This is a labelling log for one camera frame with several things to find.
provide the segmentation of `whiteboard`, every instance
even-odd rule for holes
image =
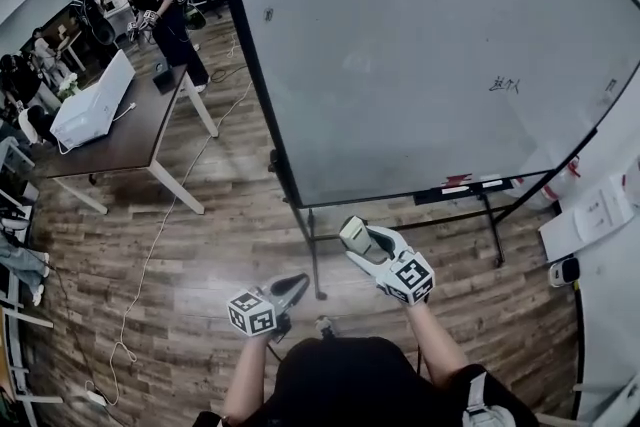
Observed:
[[[640,59],[635,0],[242,1],[301,206],[552,169]]]

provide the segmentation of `wooden floor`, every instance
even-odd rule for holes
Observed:
[[[233,33],[225,13],[221,21],[210,19],[207,28],[193,34],[214,78],[229,75],[202,95],[215,119],[250,82],[246,68],[230,75],[244,65],[240,48],[233,57],[228,54]],[[132,60],[144,72],[153,55],[153,49],[136,50]],[[181,179],[206,137],[192,105],[179,100],[158,160]],[[227,321],[225,299],[277,274],[311,273],[300,231],[267,170],[271,149],[251,90],[186,182],[206,207],[205,215],[178,202],[149,263],[124,334],[137,362],[130,362],[122,348],[115,358],[121,396],[109,411],[122,425],[190,426],[199,411],[218,409],[242,347]],[[46,155],[36,157],[36,171],[42,173]],[[86,400],[85,381],[93,379],[115,398],[109,355],[171,196],[144,171],[100,176],[95,187],[86,179],[74,180],[109,206],[103,217],[54,182],[35,181],[42,194],[34,244],[51,253],[68,295],[67,301],[52,273],[43,304],[28,308],[55,323],[53,330],[25,328],[32,389],[59,394],[65,401],[39,407],[39,413],[51,426],[118,425]],[[477,208],[475,200],[415,207],[400,199],[324,208],[317,214],[320,231],[335,233],[352,212],[393,226]],[[521,209],[501,225],[507,264],[499,270],[494,269],[496,251],[484,217],[404,235],[434,267],[438,284],[433,309],[471,359],[485,364],[536,411],[568,416],[577,324],[572,291],[547,284],[537,228],[550,218],[550,213]],[[336,319],[342,335],[389,338],[415,362],[416,343],[397,302],[377,291],[337,242],[322,243],[320,253],[322,287],[329,299],[318,302],[310,290],[293,311],[293,330],[276,351],[284,355],[301,339],[314,336],[314,320],[326,314]],[[276,369],[269,355],[267,389],[273,387]]]

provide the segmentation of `white cable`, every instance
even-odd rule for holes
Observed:
[[[118,121],[127,112],[132,111],[135,108],[136,108],[136,104],[135,103],[129,104],[129,107],[127,107],[127,110],[124,111],[122,114],[120,114],[120,116],[118,116],[117,118],[113,118],[113,121]],[[62,151],[62,146],[60,146],[60,141],[58,139],[56,139],[56,141],[58,141],[58,151],[60,151],[60,155],[66,155],[67,153],[69,153],[74,148],[77,148],[77,146],[72,146],[71,148],[67,148],[67,151]]]
[[[233,46],[231,47],[231,50],[229,50],[229,52],[227,53],[227,58],[231,59],[233,57],[233,51],[238,48],[240,45],[238,45],[238,43],[236,42],[236,35],[235,33],[233,33],[231,35],[231,39],[233,40]]]
[[[247,95],[249,94],[249,89],[251,89],[252,85],[253,85],[253,81],[249,82],[249,85],[247,86],[247,89],[245,90],[245,92],[242,95],[242,97],[231,106],[231,108],[226,112],[226,114],[224,116],[222,116],[222,118],[220,118],[220,121],[218,121],[218,123],[216,124],[216,128],[220,128],[220,125],[222,124],[224,119],[229,114],[231,114],[233,109],[235,109],[236,106],[247,97]],[[200,156],[204,153],[204,150],[206,150],[207,145],[209,144],[209,141],[212,138],[213,138],[213,136],[207,137],[207,140],[202,145],[202,148],[198,152],[198,155],[196,155],[196,158],[193,159],[193,162],[191,162],[191,165],[189,166],[189,169],[187,169],[187,173],[184,175],[184,178],[182,179],[182,182],[181,182],[180,185],[184,185],[184,183],[187,181],[187,178],[191,174],[191,170],[196,165],[196,162],[198,162],[198,159],[200,158]],[[125,328],[125,325],[127,323],[127,315],[129,315],[129,313],[131,312],[131,310],[133,309],[135,304],[138,302],[138,299],[140,299],[140,293],[142,292],[142,284],[144,283],[144,276],[145,276],[145,273],[147,272],[147,265],[149,264],[149,260],[151,259],[151,256],[153,255],[153,250],[156,247],[156,243],[158,242],[158,239],[160,238],[160,235],[162,235],[162,232],[164,230],[165,224],[167,223],[167,219],[169,218],[169,215],[171,215],[171,212],[173,211],[173,207],[175,206],[177,199],[178,199],[177,196],[173,197],[173,201],[171,203],[171,206],[169,207],[169,210],[167,210],[167,213],[165,214],[164,219],[162,220],[162,224],[160,225],[160,230],[158,231],[158,234],[156,235],[156,238],[154,239],[153,244],[151,244],[151,249],[149,250],[149,253],[147,254],[147,258],[144,261],[144,266],[142,267],[142,276],[140,277],[140,284],[138,285],[138,292],[136,293],[136,296],[133,299],[133,302],[129,305],[129,307],[124,312],[124,316],[122,317],[122,327],[120,328],[120,340],[118,342],[116,342],[116,344],[113,346],[113,350],[111,351],[111,357],[109,358],[109,367],[111,368],[111,373],[113,374],[113,383],[114,383],[114,385],[116,387],[116,400],[111,402],[107,398],[107,396],[104,393],[102,393],[102,391],[100,391],[100,389],[96,386],[96,384],[93,381],[87,380],[84,383],[85,391],[88,391],[87,390],[87,385],[88,384],[93,385],[93,388],[95,390],[99,391],[100,394],[104,397],[104,399],[111,406],[115,406],[118,403],[118,400],[120,400],[120,389],[118,388],[118,377],[116,376],[116,371],[113,368],[113,357],[115,356],[116,351],[118,350],[118,347],[122,346],[122,348],[127,352],[127,356],[129,357],[129,361],[131,361],[132,363],[135,363],[136,361],[138,361],[138,357],[135,355],[135,353],[133,351],[129,350],[129,348],[125,345],[124,339],[123,339],[123,337],[124,337],[124,328]]]
[[[133,109],[136,108],[136,104],[135,103],[130,103],[129,107],[127,107],[127,110],[124,111],[122,114],[120,114],[120,116],[118,116],[117,118],[113,118],[113,121],[118,121],[122,116],[124,116],[127,112],[132,111]]]
[[[58,141],[58,151],[60,152],[60,155],[66,155],[67,153],[69,153],[71,150],[75,148],[75,146],[72,146],[71,148],[67,148],[67,151],[62,151],[62,146],[60,146],[60,140],[56,139],[56,141]]]

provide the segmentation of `shoe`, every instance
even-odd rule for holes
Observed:
[[[44,267],[43,277],[47,278],[47,277],[49,277],[49,274],[51,273],[51,268],[49,267],[49,253],[45,253],[44,254],[44,264],[45,264],[45,267]]]
[[[199,86],[195,86],[197,93],[202,93],[209,84],[211,84],[211,75],[207,77],[207,82],[205,82],[204,84],[200,84]]]
[[[320,333],[323,340],[330,340],[336,338],[336,331],[333,327],[333,322],[329,317],[322,315],[316,320],[316,330]]]
[[[40,306],[40,302],[42,301],[42,294],[44,294],[44,285],[38,286],[38,291],[33,294],[33,305]]]

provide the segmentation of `person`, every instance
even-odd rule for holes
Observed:
[[[29,287],[33,296],[33,305],[38,306],[44,293],[42,280],[49,276],[50,272],[49,253],[16,247],[9,242],[4,233],[0,232],[0,264]]]
[[[170,66],[187,65],[196,90],[202,92],[210,77],[193,48],[185,26],[183,10],[174,0],[129,0],[138,29],[152,29],[162,54]]]
[[[34,29],[33,31],[33,52],[40,60],[40,64],[44,68],[55,83],[59,86],[64,79],[71,75],[71,71],[67,68],[61,60],[60,49],[55,51],[49,47],[49,43],[42,37],[42,28]]]
[[[80,24],[87,45],[104,70],[118,53],[118,47],[114,41],[109,42],[115,39],[115,32],[99,5],[104,6],[104,0],[72,0],[69,13],[71,22]]]
[[[266,402],[270,336],[248,338],[222,418],[203,412],[194,427],[538,425],[535,415],[497,379],[469,363],[425,302],[403,307],[431,381],[420,377],[390,341],[339,338],[331,321],[320,317],[316,328],[322,339],[304,340],[289,351]]]
[[[19,55],[4,55],[0,59],[2,90],[18,112],[40,105],[51,112],[60,107],[60,100],[42,83],[38,74]]]

